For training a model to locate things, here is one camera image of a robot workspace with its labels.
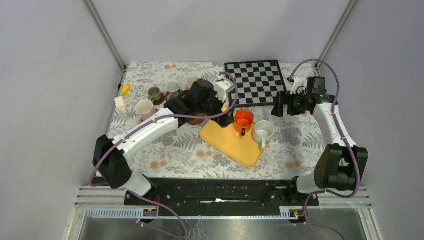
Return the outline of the blue grey mug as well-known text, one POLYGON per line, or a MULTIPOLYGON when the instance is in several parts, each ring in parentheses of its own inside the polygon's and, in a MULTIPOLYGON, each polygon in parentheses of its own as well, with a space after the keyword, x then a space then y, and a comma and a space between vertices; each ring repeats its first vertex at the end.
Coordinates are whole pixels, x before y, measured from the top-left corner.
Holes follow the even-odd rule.
POLYGON ((180 94, 180 84, 176 81, 170 82, 166 86, 167 100, 177 97, 180 94))

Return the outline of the white mug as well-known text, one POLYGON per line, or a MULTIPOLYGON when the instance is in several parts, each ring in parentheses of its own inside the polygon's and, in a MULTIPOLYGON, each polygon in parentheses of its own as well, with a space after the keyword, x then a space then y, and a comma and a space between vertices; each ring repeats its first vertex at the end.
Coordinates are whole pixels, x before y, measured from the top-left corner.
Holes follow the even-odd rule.
POLYGON ((253 140, 264 150, 271 141, 275 133, 275 128, 271 122, 266 120, 258 121, 254 126, 253 140))

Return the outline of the small dark brown coaster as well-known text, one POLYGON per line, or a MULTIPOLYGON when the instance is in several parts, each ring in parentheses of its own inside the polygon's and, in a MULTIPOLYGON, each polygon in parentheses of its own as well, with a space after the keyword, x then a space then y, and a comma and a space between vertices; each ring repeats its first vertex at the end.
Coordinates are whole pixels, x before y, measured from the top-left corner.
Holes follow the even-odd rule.
POLYGON ((159 106, 165 101, 165 94, 162 92, 160 95, 160 99, 153 101, 154 106, 159 106))

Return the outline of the yellow plastic tray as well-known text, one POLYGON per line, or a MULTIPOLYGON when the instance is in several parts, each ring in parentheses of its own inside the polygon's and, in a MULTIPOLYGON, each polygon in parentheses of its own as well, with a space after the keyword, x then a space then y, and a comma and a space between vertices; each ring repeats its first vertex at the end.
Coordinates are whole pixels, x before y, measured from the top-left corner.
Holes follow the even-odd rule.
POLYGON ((253 168, 256 166, 272 140, 270 140, 265 149, 261 149, 253 139, 255 125, 256 122, 253 120, 250 131, 247 132, 245 136, 240 136, 234 128, 234 123, 228 127, 222 128, 217 123, 210 120, 202 128, 199 136, 206 143, 244 167, 253 168))

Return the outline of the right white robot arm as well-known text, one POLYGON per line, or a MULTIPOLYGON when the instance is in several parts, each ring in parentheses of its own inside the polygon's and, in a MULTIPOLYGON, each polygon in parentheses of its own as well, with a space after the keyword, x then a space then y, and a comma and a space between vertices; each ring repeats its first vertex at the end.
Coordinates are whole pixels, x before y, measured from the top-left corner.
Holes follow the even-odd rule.
POLYGON ((293 76, 288 80, 292 89, 277 93, 271 114, 282 117, 284 106, 290 116, 309 112, 320 127, 326 147, 313 173, 293 180, 295 187, 287 191, 287 201, 299 206, 307 199, 307 194, 317 191, 356 193, 369 154, 366 148, 357 146, 347 133, 336 97, 327 93, 326 79, 314 76, 304 80, 293 76))

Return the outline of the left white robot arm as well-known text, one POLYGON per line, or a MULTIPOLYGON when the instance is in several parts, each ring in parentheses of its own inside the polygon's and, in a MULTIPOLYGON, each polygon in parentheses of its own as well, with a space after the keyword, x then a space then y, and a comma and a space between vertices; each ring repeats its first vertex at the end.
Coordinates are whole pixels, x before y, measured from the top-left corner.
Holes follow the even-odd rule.
POLYGON ((135 197, 142 205, 152 204, 155 192, 151 189, 151 182, 144 175, 134 173, 128 160, 159 137, 194 119, 209 119, 221 128, 228 127, 235 121, 237 101, 234 99, 226 111, 222 108, 227 97, 236 89, 234 81, 223 78, 215 83, 198 79, 190 90, 168 100, 163 108, 133 129, 112 138, 102 135, 95 145, 90 185, 94 185, 95 174, 100 173, 111 189, 124 188, 136 193, 135 197))

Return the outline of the pink mug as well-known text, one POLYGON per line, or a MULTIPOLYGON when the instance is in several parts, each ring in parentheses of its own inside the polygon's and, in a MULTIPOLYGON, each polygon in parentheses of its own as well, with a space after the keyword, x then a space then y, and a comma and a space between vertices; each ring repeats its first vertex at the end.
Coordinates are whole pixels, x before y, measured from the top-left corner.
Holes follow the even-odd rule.
POLYGON ((143 121, 146 121, 157 112, 153 102, 149 99, 139 101, 135 106, 135 111, 137 114, 137 124, 141 124, 143 121))

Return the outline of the small grey cup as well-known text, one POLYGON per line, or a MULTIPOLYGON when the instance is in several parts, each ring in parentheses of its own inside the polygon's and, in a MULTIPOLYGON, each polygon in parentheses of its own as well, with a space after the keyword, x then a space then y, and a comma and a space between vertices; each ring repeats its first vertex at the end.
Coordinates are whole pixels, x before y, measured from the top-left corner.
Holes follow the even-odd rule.
POLYGON ((160 101, 162 99, 162 92, 159 87, 154 86, 148 89, 147 91, 148 99, 151 102, 160 101))

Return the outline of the green mug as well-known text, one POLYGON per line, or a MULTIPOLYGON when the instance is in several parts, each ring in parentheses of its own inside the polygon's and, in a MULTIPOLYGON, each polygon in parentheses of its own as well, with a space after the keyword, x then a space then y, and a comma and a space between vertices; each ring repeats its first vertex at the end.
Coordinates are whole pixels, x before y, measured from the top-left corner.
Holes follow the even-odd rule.
POLYGON ((197 76, 190 76, 185 80, 185 89, 189 91, 193 84, 199 79, 197 76))

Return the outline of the orange enamel mug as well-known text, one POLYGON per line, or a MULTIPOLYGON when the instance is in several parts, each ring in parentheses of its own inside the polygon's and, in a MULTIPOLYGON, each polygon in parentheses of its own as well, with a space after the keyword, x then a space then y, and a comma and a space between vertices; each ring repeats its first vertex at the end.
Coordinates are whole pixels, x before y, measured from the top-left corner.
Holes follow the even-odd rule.
POLYGON ((252 127, 254 115, 247 109, 241 109, 234 115, 234 129, 244 137, 252 127))

